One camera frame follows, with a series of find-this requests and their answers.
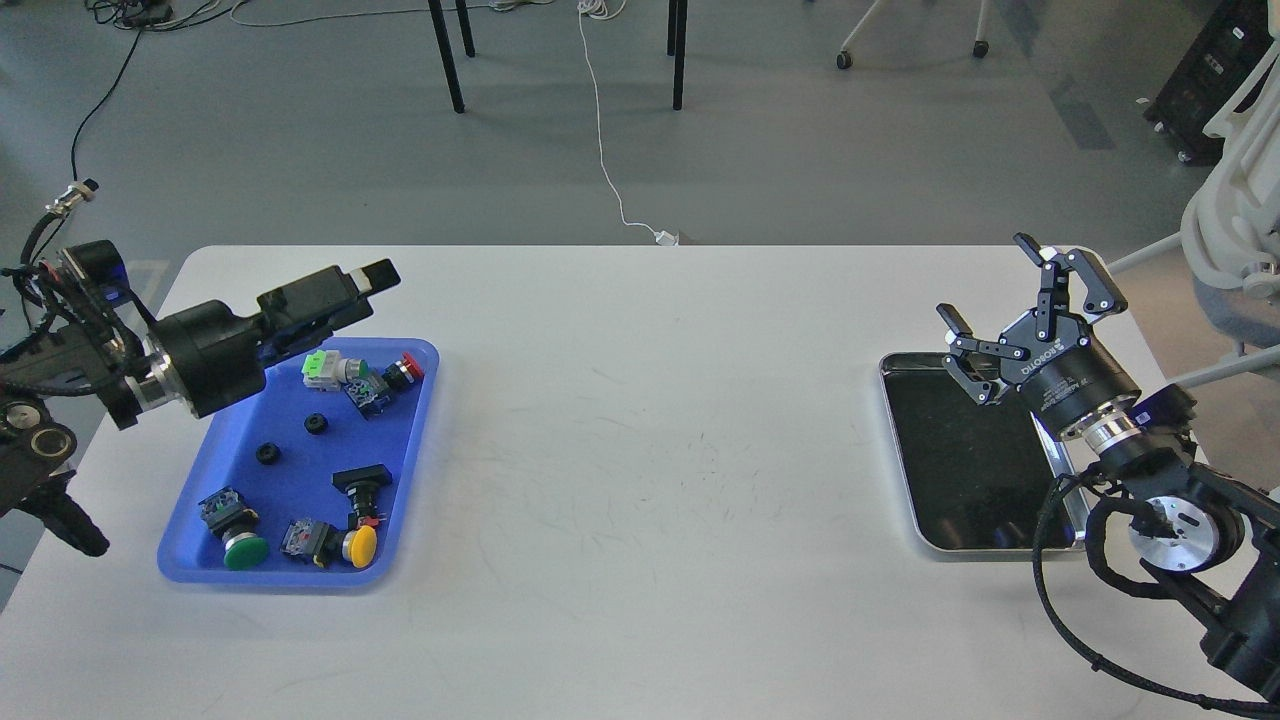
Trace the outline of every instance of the black table leg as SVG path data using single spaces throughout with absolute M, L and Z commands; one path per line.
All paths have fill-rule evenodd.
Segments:
M 467 0 L 453 0 L 453 6 L 458 10 L 458 24 L 462 26 L 462 49 L 467 58 L 476 56 L 476 45 L 471 41 L 471 17 L 467 15 Z
M 678 110 L 685 104 L 685 26 L 689 22 L 689 0 L 672 1 L 676 3 L 676 85 L 671 109 Z
M 435 26 L 435 42 L 440 46 L 440 61 L 444 63 L 444 79 L 449 83 L 449 97 L 453 99 L 453 111 L 466 113 L 462 104 L 462 88 L 458 87 L 458 69 L 453 65 L 453 47 L 449 46 L 449 29 L 444 27 L 444 9 L 440 0 L 428 0 L 431 9 L 431 24 Z
M 667 56 L 676 54 L 676 0 L 667 3 Z

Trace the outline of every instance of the white table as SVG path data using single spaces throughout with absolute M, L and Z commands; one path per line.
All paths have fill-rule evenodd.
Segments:
M 1091 673 L 1025 562 L 940 562 L 910 530 L 877 363 L 943 350 L 940 301 L 995 336 L 1034 302 L 1018 249 L 212 247 L 164 314 L 247 314 L 383 256 L 404 282 L 348 334 L 442 356 L 388 577 L 337 594 L 165 580 L 155 547 L 209 420 L 170 404 L 108 421 L 72 489 L 111 550 L 41 542 L 0 616 L 0 714 L 1203 716 Z M 1100 337 L 1160 387 L 1128 315 Z M 1108 657 L 1251 698 L 1180 607 L 1078 555 L 1048 575 Z

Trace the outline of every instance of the green button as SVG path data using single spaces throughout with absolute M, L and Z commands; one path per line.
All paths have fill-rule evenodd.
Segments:
M 227 548 L 227 555 L 223 556 L 223 565 L 227 565 L 230 570 L 244 570 L 266 560 L 269 551 L 270 547 L 266 544 L 266 541 L 257 536 L 238 539 Z

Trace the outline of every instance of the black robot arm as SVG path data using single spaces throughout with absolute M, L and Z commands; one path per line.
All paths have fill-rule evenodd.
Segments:
M 120 429 L 177 398 L 204 416 L 261 391 L 266 368 L 367 318 L 369 297 L 399 283 L 390 260 L 352 273 L 333 265 L 262 293 L 248 318 L 211 300 L 157 320 L 109 241 L 63 250 L 56 265 L 33 258 L 46 228 L 96 190 L 86 179 L 46 206 L 19 265 L 3 270 L 23 302 L 44 314 L 0 351 L 0 515 L 29 512 L 87 555 L 102 555 L 109 543 L 67 495 L 76 436 L 54 421 L 45 398 L 96 395 Z M 116 313 L 131 302 L 147 324 L 147 343 Z
M 1037 588 L 1055 628 L 1094 670 L 1143 689 L 1249 717 L 1280 716 L 1275 705 L 1280 702 L 1280 505 L 1194 460 L 1194 400 L 1183 388 L 1169 386 L 1138 402 L 1138 386 L 1093 334 L 1094 322 L 1128 306 L 1093 254 L 1041 247 L 1021 233 L 1014 240 L 1041 268 L 1036 307 L 996 341 L 982 341 L 955 307 L 938 305 L 948 328 L 947 370 L 975 402 L 1015 395 L 1052 437 L 1083 438 L 1089 445 L 1098 460 L 1080 477 L 1062 482 L 1092 484 L 1102 496 L 1085 528 L 1091 568 L 1128 594 L 1183 605 L 1206 628 L 1201 650 L 1208 662 L 1267 702 L 1180 693 L 1097 655 L 1052 611 L 1039 555 L 1033 552 Z M 1087 288 L 1083 314 L 1070 309 L 1073 273 Z M 1114 514 L 1132 516 L 1130 542 L 1155 582 L 1124 578 L 1107 564 L 1106 519 Z M 1235 593 L 1226 596 L 1196 573 L 1224 562 L 1243 546 L 1245 519 L 1258 559 Z

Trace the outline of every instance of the stainless steel tray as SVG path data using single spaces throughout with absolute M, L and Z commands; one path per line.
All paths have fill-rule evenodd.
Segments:
M 1016 397 L 975 405 L 943 369 L 943 356 L 897 352 L 879 368 L 915 532 L 954 559 L 1029 557 L 1044 495 L 1053 478 L 1075 471 L 1066 447 Z M 1071 493 L 1046 551 L 1082 550 L 1088 512 L 1083 491 Z

